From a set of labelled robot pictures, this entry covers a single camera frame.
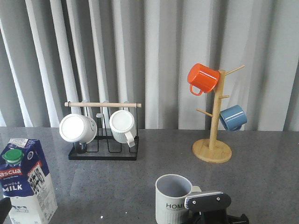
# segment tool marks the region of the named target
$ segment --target granite countertop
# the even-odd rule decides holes
[[[298,132],[219,131],[233,153],[222,164],[192,153],[209,131],[140,129],[139,137],[136,161],[75,161],[58,128],[0,127],[2,149],[10,138],[41,141],[58,203],[50,224],[155,224],[155,181],[164,174],[227,193],[228,214],[245,213],[251,224],[299,223]]]

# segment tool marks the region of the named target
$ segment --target green cap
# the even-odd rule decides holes
[[[23,158],[23,152],[19,149],[13,148],[8,150],[2,157],[7,163],[16,164],[19,163]]]

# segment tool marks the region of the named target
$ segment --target round wooden base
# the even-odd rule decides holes
[[[223,163],[232,157],[232,150],[227,144],[216,140],[215,147],[211,150],[209,141],[209,139],[200,139],[194,142],[192,150],[197,158],[211,163]]]

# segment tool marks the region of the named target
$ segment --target wooden mug tree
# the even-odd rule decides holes
[[[210,138],[200,139],[194,142],[192,147],[194,155],[203,161],[210,162],[210,163],[223,163],[228,161],[232,156],[232,151],[230,147],[224,142],[217,140],[219,114],[220,114],[222,99],[229,97],[229,95],[223,96],[225,76],[243,67],[245,67],[245,65],[235,68],[229,72],[225,72],[224,70],[219,71],[220,77],[216,87],[214,88],[215,95],[214,95],[214,105],[213,105],[212,114],[203,111],[201,109],[196,109],[197,111],[212,117]]]

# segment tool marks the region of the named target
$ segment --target white curtain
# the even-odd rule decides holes
[[[70,113],[64,102],[107,100],[142,103],[140,128],[209,129],[196,109],[211,113],[213,93],[194,96],[187,83],[201,63],[245,64],[226,77],[221,105],[244,109],[243,130],[299,131],[298,8],[297,0],[1,0],[0,126],[58,127]]]

